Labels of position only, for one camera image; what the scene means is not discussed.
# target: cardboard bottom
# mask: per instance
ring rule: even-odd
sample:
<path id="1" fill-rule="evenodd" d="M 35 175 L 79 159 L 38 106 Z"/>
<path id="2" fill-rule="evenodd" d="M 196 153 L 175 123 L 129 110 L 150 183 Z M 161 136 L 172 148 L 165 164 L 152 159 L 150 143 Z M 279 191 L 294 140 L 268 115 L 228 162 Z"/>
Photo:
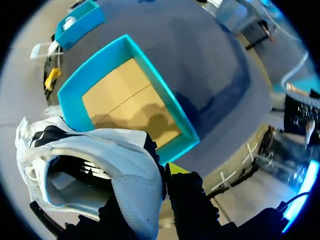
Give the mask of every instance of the cardboard bottom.
<path id="1" fill-rule="evenodd" d="M 134 58 L 102 78 L 82 100 L 97 129 L 145 131 L 156 141 L 158 148 L 181 134 Z"/>

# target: teal plastic bin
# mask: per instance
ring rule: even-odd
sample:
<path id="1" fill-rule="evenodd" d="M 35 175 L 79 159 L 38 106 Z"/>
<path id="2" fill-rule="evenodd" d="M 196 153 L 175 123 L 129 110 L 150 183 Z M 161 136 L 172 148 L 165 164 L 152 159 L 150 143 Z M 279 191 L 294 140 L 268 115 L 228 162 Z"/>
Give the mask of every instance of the teal plastic bin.
<path id="1" fill-rule="evenodd" d="M 70 128 L 79 132 L 95 129 L 84 106 L 82 96 L 104 76 L 131 58 L 135 59 L 146 74 L 181 131 L 181 135 L 157 150 L 160 156 L 160 164 L 164 165 L 182 156 L 198 144 L 200 140 L 165 81 L 127 34 L 96 52 L 64 83 L 58 92 L 64 120 Z"/>
<path id="2" fill-rule="evenodd" d="M 63 25 L 68 17 L 75 17 L 76 22 L 64 31 Z M 86 1 L 57 24 L 54 39 L 64 50 L 68 50 L 84 35 L 105 21 L 101 7 L 94 1 Z"/>

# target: white sneaker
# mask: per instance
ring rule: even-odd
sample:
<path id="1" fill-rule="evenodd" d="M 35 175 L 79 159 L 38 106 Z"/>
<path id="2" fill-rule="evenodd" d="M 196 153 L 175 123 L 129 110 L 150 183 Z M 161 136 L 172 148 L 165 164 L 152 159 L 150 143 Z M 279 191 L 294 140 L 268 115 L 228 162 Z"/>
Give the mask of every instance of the white sneaker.
<path id="1" fill-rule="evenodd" d="M 146 137 L 146 132 L 126 129 L 75 132 L 60 117 L 32 124 L 24 118 L 16 130 L 17 165 L 31 201 L 45 210 L 98 218 L 98 209 L 106 204 L 110 192 L 63 172 L 48 174 L 57 156 L 84 160 L 85 170 L 111 179 L 121 213 L 137 236 L 155 239 L 163 185 L 154 159 L 144 149 Z"/>

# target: floor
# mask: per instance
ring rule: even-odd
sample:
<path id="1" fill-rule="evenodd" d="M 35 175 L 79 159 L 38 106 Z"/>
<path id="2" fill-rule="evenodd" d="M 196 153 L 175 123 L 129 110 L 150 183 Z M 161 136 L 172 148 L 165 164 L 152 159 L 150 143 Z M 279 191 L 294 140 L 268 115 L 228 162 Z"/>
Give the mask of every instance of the floor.
<path id="1" fill-rule="evenodd" d="M 54 237 L 28 207 L 28 189 L 18 172 L 16 149 L 13 143 L 16 127 L 24 116 L 31 122 L 45 118 L 43 112 L 46 108 L 46 101 L 44 95 L 40 94 L 43 92 L 43 60 L 30 60 L 29 56 L 35 44 L 50 40 L 55 25 L 66 15 L 67 8 L 72 3 L 74 3 L 74 0 L 52 0 L 42 7 L 42 10 L 30 20 L 31 24 L 19 33 L 15 43 L 12 44 L 12 51 L 1 75 L 1 79 L 5 79 L 5 81 L 2 81 L 0 89 L 0 109 L 6 112 L 6 116 L 0 118 L 2 133 L 0 136 L 0 151 L 8 153 L 0 159 L 2 183 L 4 186 L 17 186 L 19 188 L 19 191 L 12 191 L 11 189 L 6 189 L 6 191 L 17 212 L 32 225 L 42 239 L 54 239 Z M 253 141 L 256 141 L 258 135 L 257 133 L 254 134 Z M 245 150 L 241 149 L 220 169 L 231 171 L 232 168 L 238 167 L 240 159 L 245 154 Z M 219 181 L 217 171 L 212 172 L 204 179 L 204 188 L 207 192 Z M 166 228 L 172 222 L 172 213 L 170 211 L 166 213 L 166 210 L 169 209 L 168 205 L 164 204 L 162 208 L 163 221 L 160 223 L 162 227 L 158 239 L 177 239 L 175 229 L 172 227 Z M 221 223 L 227 223 L 229 220 L 223 214 L 223 209 L 220 212 Z M 61 225 L 65 222 L 76 223 L 78 221 L 77 214 L 56 212 L 50 213 L 50 215 Z"/>

